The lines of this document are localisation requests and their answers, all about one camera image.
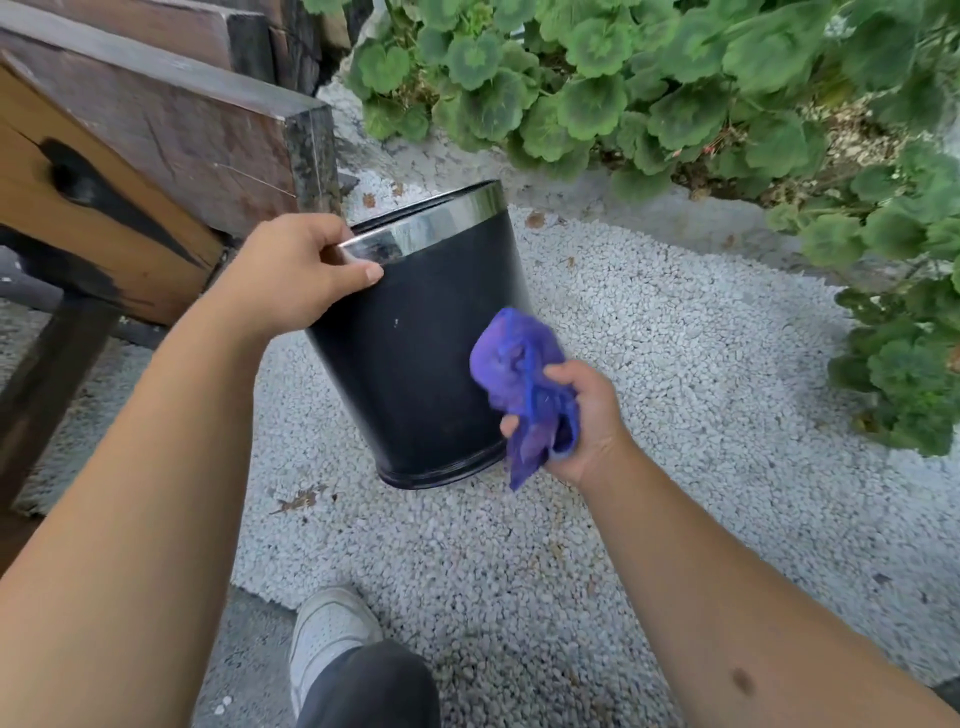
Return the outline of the white sneaker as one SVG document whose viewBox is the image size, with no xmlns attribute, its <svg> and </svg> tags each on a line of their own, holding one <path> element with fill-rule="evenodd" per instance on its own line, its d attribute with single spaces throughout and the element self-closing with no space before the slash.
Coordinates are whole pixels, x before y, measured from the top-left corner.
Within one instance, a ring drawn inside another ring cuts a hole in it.
<svg viewBox="0 0 960 728">
<path fill-rule="evenodd" d="M 289 657 L 291 700 L 299 718 L 316 678 L 351 650 L 384 638 L 382 627 L 351 585 L 322 588 L 296 614 Z"/>
</svg>

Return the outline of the person's left forearm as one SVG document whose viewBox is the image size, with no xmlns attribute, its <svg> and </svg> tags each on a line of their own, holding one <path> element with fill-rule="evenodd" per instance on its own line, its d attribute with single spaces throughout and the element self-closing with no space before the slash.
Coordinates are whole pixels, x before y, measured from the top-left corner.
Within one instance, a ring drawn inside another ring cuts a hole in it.
<svg viewBox="0 0 960 728">
<path fill-rule="evenodd" d="M 0 578 L 0 728 L 189 728 L 283 316 L 208 293 Z"/>
</svg>

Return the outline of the wooden bench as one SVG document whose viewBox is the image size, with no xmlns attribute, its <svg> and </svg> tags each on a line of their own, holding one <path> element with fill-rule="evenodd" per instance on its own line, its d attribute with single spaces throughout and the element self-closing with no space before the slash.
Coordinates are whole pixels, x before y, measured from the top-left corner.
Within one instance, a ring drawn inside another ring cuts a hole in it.
<svg viewBox="0 0 960 728">
<path fill-rule="evenodd" d="M 330 109 L 0 0 L 0 260 L 61 292 L 0 390 L 0 578 L 14 503 L 122 318 L 166 328 L 258 223 L 340 213 Z"/>
</svg>

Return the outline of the person's right forearm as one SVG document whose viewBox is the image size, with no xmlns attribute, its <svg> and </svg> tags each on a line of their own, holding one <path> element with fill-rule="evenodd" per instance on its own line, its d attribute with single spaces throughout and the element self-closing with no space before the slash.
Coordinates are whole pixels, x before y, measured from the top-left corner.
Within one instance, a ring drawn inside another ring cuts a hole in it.
<svg viewBox="0 0 960 728">
<path fill-rule="evenodd" d="M 631 440 L 591 455 L 577 484 L 689 728 L 960 728 Z"/>
</svg>

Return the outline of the person's right hand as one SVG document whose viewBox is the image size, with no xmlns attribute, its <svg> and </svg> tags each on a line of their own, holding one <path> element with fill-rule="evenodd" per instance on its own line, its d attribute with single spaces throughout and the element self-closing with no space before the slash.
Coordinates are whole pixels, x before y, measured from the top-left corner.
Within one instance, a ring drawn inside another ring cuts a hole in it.
<svg viewBox="0 0 960 728">
<path fill-rule="evenodd" d="M 638 449 L 621 418 L 618 395 L 606 375 L 593 368 L 592 401 L 579 404 L 580 434 L 569 455 L 548 461 L 547 472 L 580 490 L 611 475 L 615 464 Z"/>
</svg>

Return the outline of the black bin with chrome rim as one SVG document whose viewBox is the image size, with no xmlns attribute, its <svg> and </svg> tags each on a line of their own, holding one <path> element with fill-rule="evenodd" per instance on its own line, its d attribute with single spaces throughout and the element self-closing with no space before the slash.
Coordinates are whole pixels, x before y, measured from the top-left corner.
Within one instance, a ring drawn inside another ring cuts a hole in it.
<svg viewBox="0 0 960 728">
<path fill-rule="evenodd" d="M 400 490 L 445 486 L 503 459 L 500 417 L 470 354 L 505 308 L 533 312 L 503 186 L 487 179 L 352 224 L 335 251 L 378 283 L 306 331 L 370 448 Z"/>
</svg>

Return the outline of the dark grey trouser leg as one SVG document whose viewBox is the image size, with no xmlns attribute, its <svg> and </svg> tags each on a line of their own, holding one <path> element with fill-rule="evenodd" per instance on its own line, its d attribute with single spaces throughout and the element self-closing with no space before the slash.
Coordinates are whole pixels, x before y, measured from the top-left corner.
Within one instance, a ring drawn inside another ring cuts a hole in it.
<svg viewBox="0 0 960 728">
<path fill-rule="evenodd" d="M 442 728 L 438 686 L 395 640 L 353 647 L 309 683 L 295 728 Z"/>
</svg>

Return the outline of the purple cleaning cloth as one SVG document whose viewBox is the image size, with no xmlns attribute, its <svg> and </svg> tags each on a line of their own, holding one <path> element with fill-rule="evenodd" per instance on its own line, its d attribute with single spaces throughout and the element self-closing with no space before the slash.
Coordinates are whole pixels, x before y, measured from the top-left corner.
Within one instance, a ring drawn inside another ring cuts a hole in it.
<svg viewBox="0 0 960 728">
<path fill-rule="evenodd" d="M 511 491 L 520 490 L 548 461 L 570 456 L 578 445 L 577 393 L 545 374 L 547 366 L 566 359 L 551 327 L 513 307 L 497 312 L 472 348 L 472 379 L 494 410 L 517 418 L 507 439 Z"/>
</svg>

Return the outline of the green geranium plant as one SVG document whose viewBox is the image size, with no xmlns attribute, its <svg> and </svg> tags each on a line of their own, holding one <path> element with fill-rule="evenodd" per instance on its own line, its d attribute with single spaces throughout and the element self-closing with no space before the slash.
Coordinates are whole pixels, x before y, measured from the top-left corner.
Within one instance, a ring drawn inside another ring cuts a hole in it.
<svg viewBox="0 0 960 728">
<path fill-rule="evenodd" d="M 831 382 L 856 429 L 960 436 L 960 0 L 380 0 L 336 80 L 378 141 L 439 131 L 640 203 L 756 202 L 859 322 Z"/>
</svg>

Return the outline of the dark wooden beam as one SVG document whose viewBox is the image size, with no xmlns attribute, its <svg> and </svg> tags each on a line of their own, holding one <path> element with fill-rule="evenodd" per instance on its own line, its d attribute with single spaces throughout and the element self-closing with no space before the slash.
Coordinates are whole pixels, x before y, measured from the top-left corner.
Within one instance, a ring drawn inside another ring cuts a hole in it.
<svg viewBox="0 0 960 728">
<path fill-rule="evenodd" d="M 314 95 L 353 51 L 375 0 L 13 0 L 213 67 Z"/>
</svg>

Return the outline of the person's left hand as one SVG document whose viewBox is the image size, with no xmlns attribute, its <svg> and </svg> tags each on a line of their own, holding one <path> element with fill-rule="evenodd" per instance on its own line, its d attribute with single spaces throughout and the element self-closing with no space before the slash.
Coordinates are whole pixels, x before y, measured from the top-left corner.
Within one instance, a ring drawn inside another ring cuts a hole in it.
<svg viewBox="0 0 960 728">
<path fill-rule="evenodd" d="M 250 335 L 303 330 L 344 298 L 324 295 L 324 264 L 372 262 L 337 257 L 353 236 L 330 213 L 284 214 L 258 224 L 203 300 L 224 323 Z"/>
</svg>

